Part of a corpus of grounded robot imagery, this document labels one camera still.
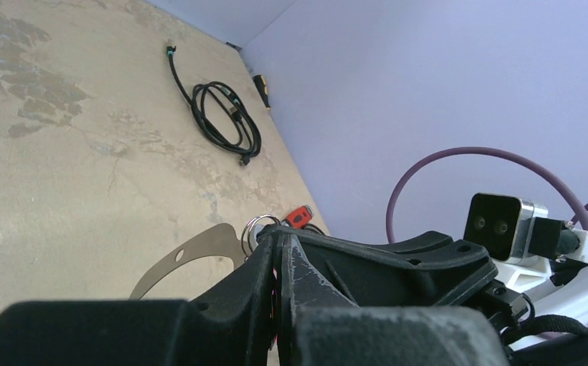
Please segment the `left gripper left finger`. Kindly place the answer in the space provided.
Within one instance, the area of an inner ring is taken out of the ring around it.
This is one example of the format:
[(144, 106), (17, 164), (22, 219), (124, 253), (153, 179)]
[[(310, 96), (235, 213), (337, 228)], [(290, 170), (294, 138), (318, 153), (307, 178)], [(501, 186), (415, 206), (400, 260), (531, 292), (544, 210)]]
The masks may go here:
[(264, 365), (258, 245), (193, 300), (26, 301), (0, 313), (0, 365)]

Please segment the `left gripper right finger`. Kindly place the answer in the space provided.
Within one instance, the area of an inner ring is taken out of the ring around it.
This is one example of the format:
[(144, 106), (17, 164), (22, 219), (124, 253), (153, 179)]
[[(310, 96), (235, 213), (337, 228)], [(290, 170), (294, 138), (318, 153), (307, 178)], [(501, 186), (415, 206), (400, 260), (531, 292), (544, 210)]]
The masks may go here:
[(301, 307), (278, 337), (282, 365), (507, 365), (495, 329), (467, 307)]

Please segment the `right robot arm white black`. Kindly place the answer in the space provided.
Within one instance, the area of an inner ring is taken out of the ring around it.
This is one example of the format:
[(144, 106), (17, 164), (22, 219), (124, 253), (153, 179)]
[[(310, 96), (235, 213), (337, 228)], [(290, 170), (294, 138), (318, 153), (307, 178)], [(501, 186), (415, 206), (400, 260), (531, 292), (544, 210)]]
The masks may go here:
[(271, 225), (251, 250), (282, 365), (588, 365), (587, 265), (548, 287), (434, 231), (372, 246)]

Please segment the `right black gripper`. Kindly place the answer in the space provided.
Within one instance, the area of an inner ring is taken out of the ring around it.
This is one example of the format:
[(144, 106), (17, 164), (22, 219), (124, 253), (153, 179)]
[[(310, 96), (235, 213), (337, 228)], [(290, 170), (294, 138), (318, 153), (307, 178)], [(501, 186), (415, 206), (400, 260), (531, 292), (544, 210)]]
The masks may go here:
[(260, 233), (262, 345), (278, 345), (301, 307), (459, 307), (498, 332), (531, 317), (532, 302), (503, 282), (479, 245), (430, 231), (371, 246), (285, 225)]

